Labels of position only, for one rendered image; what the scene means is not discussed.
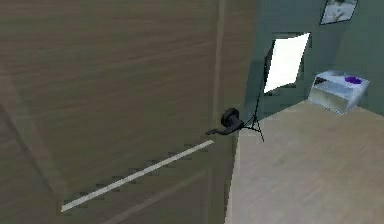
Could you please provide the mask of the brown wooden room door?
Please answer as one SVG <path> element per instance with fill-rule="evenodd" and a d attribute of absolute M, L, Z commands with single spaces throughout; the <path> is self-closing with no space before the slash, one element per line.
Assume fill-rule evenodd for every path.
<path fill-rule="evenodd" d="M 258 0 L 0 0 L 0 224 L 224 224 Z"/>

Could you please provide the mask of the white softbox floor lamp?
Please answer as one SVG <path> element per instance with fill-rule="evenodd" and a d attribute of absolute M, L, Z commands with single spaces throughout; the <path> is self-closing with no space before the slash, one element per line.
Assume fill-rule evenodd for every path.
<path fill-rule="evenodd" d="M 244 128 L 258 132 L 262 141 L 265 138 L 258 115 L 261 100 L 264 96 L 276 94 L 279 88 L 295 85 L 310 36 L 310 32 L 275 34 L 261 67 L 257 69 L 255 106 Z"/>

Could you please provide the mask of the white low side table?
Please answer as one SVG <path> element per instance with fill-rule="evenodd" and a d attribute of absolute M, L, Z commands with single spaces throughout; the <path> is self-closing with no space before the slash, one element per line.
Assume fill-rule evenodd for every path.
<path fill-rule="evenodd" d="M 358 77 L 362 83 L 351 84 L 345 82 L 344 78 L 347 76 L 354 75 L 337 70 L 328 70 L 317 74 L 315 79 L 320 77 L 327 81 L 314 85 L 314 79 L 308 100 L 338 114 L 345 114 L 353 110 L 364 95 L 369 81 Z"/>

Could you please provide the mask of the framed wall picture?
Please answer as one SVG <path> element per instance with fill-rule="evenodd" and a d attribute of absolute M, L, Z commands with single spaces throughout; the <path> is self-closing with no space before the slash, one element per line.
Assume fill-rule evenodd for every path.
<path fill-rule="evenodd" d="M 358 0 L 327 0 L 320 20 L 321 25 L 348 21 Z"/>

